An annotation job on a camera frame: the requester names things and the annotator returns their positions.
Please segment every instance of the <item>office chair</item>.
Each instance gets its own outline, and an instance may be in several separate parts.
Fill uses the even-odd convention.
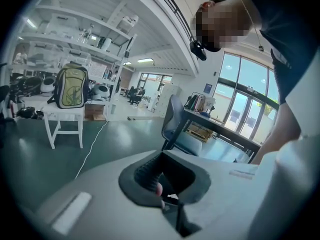
[[[165,139],[162,150],[172,138],[174,131],[177,129],[182,119],[183,113],[184,106],[180,99],[176,95],[171,95],[161,131],[161,134]],[[182,131],[176,139],[174,147],[187,154],[198,157],[202,149],[202,142]]]

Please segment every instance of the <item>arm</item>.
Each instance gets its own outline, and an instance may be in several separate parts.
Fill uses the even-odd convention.
[[[301,129],[288,104],[281,104],[274,129],[261,146],[251,164],[259,165],[265,154],[278,151],[287,142],[297,140],[300,133]]]

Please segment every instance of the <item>white stool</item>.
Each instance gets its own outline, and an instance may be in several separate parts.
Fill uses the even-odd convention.
[[[85,113],[85,107],[79,107],[79,108],[67,108],[67,109],[61,109],[58,108],[55,103],[46,104],[42,108],[42,112],[44,115],[44,123],[45,123],[45,129],[46,133],[48,134],[49,142],[51,145],[51,148],[55,149],[55,139],[57,134],[79,134],[79,142],[80,142],[80,148],[83,148],[82,145],[82,131],[84,126],[84,113]],[[51,136],[50,128],[49,128],[49,119],[48,114],[56,114],[57,115],[57,125],[53,132],[53,135]],[[60,115],[74,115],[75,118],[78,121],[78,130],[59,130],[61,128],[60,125]]]

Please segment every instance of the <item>green floor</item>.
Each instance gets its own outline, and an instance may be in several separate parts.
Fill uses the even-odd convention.
[[[50,122],[53,132],[56,122]],[[35,211],[66,183],[72,181],[105,122],[83,123],[83,149],[78,135],[57,135],[51,149],[42,120],[21,119],[6,129],[1,165],[17,201]],[[82,173],[130,155],[161,149],[163,120],[112,121],[100,132]],[[77,122],[61,122],[62,130],[77,129]]]

